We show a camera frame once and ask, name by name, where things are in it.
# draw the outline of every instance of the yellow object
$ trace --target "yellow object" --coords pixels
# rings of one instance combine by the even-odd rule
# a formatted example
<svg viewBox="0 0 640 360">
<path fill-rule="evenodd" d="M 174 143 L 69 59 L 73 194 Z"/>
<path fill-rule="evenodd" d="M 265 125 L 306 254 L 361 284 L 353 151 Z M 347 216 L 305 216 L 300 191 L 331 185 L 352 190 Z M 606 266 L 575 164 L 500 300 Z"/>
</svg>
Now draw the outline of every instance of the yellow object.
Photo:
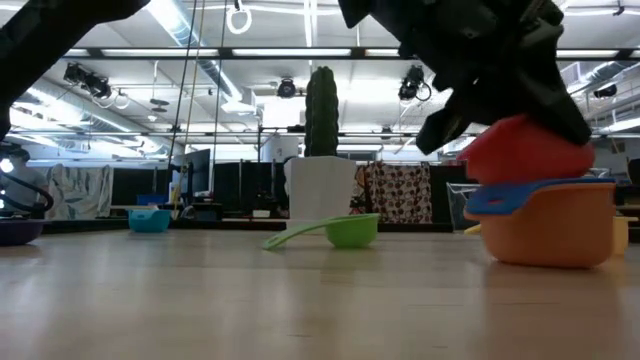
<svg viewBox="0 0 640 360">
<path fill-rule="evenodd" d="M 472 226 L 464 231 L 465 235 L 478 235 L 482 230 L 482 225 L 478 224 L 476 226 Z"/>
<path fill-rule="evenodd" d="M 616 216 L 613 218 L 613 255 L 624 255 L 629 246 L 629 222 L 638 218 Z"/>
</svg>

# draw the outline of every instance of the purple bowl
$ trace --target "purple bowl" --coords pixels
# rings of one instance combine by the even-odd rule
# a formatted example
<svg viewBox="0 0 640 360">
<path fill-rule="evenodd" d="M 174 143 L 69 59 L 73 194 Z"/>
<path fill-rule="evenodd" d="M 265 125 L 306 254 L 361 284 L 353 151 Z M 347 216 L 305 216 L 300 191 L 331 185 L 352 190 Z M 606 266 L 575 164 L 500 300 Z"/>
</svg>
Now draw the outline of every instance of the purple bowl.
<svg viewBox="0 0 640 360">
<path fill-rule="evenodd" d="M 26 245 L 42 234 L 44 220 L 0 220 L 0 246 Z"/>
</svg>

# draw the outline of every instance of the green measuring cup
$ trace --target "green measuring cup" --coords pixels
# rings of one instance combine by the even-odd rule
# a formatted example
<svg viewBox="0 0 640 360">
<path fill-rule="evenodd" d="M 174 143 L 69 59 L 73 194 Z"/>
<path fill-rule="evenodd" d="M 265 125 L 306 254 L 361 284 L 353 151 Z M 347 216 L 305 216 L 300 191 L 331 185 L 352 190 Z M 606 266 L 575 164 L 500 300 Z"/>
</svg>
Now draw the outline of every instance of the green measuring cup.
<svg viewBox="0 0 640 360">
<path fill-rule="evenodd" d="M 312 230 L 325 228 L 327 239 L 336 248 L 367 247 L 378 235 L 380 214 L 341 216 L 287 229 L 262 244 L 265 250 L 273 250 L 290 239 Z"/>
</svg>

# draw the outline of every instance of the red object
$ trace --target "red object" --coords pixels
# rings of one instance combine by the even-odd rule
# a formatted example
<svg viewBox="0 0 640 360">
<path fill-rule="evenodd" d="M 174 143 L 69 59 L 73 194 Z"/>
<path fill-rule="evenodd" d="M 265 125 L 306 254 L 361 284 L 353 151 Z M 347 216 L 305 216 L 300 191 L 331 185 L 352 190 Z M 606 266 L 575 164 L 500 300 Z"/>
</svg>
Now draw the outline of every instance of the red object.
<svg viewBox="0 0 640 360">
<path fill-rule="evenodd" d="M 483 185 L 522 184 L 583 176 L 593 165 L 591 144 L 577 146 L 527 115 L 503 119 L 471 143 L 458 160 Z"/>
</svg>

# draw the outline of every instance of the blue bowl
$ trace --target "blue bowl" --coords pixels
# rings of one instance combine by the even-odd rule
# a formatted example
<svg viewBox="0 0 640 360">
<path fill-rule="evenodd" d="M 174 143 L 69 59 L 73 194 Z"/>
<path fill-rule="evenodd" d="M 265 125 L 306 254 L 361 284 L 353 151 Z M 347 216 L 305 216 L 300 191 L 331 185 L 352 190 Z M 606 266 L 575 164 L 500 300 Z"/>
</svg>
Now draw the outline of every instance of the blue bowl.
<svg viewBox="0 0 640 360">
<path fill-rule="evenodd" d="M 169 229 L 171 210 L 129 211 L 129 228 L 139 233 L 161 233 Z"/>
</svg>

